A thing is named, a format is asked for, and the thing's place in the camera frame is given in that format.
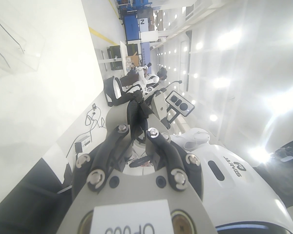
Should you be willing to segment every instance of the desk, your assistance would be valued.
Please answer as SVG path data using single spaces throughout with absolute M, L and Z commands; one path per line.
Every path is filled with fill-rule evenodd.
M 120 52 L 121 52 L 121 58 L 112 58 L 112 59 L 100 59 L 98 60 L 98 63 L 110 63 L 110 62 L 114 62 L 114 61 L 121 61 L 122 62 L 122 66 L 123 66 L 123 70 L 124 70 L 124 74 L 126 75 L 128 73 L 127 71 L 127 65 L 126 65 L 126 57 L 128 56 L 128 51 L 127 51 L 127 46 L 120 41 Z
M 7 0 L 44 38 L 37 69 L 0 77 L 0 202 L 103 90 L 81 0 Z
M 120 49 L 121 49 L 123 70 L 124 70 L 124 74 L 127 75 L 128 73 L 127 65 L 126 65 L 126 57 L 128 56 L 127 46 L 122 41 L 120 41 L 120 46 L 121 46 Z

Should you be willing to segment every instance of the jarvis logo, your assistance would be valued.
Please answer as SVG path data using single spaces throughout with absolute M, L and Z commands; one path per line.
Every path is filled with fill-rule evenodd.
M 237 165 L 237 168 L 240 171 L 246 171 L 246 168 L 244 168 L 244 166 L 241 163 L 234 162 L 234 164 Z
M 224 157 L 225 159 L 226 159 L 226 161 L 229 163 L 229 165 L 231 166 L 231 168 L 233 169 L 233 171 L 235 172 L 235 174 L 238 176 L 238 177 L 241 177 L 242 175 L 241 175 L 241 173 L 238 171 L 238 170 L 240 170 L 240 171 L 246 171 L 246 168 L 241 164 L 241 163 L 238 163 L 238 162 L 231 162 L 230 160 L 229 160 L 229 158 L 226 158 L 226 157 Z

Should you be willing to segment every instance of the white robot body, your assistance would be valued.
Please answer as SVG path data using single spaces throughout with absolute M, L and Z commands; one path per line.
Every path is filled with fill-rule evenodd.
M 214 226 L 266 222 L 293 233 L 283 202 L 246 161 L 219 145 L 202 144 L 192 153 L 201 162 L 202 202 Z
M 171 136 L 171 140 L 186 151 L 193 151 L 209 143 L 210 135 L 202 128 L 192 128 L 181 135 Z

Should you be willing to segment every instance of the control panel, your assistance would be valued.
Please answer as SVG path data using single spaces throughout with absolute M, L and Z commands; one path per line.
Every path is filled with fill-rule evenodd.
M 190 112 L 193 111 L 195 106 L 191 104 L 187 99 L 183 96 L 179 95 L 176 91 L 172 91 L 167 97 L 166 102 L 169 103 L 170 107 L 179 112 L 184 117 L 187 117 Z

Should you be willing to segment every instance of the cardboard box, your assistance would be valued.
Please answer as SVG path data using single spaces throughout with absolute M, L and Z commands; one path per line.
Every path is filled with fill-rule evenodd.
M 139 67 L 139 56 L 137 55 L 137 52 L 135 52 L 135 54 L 132 56 L 127 56 L 126 63 L 133 64 L 135 67 Z

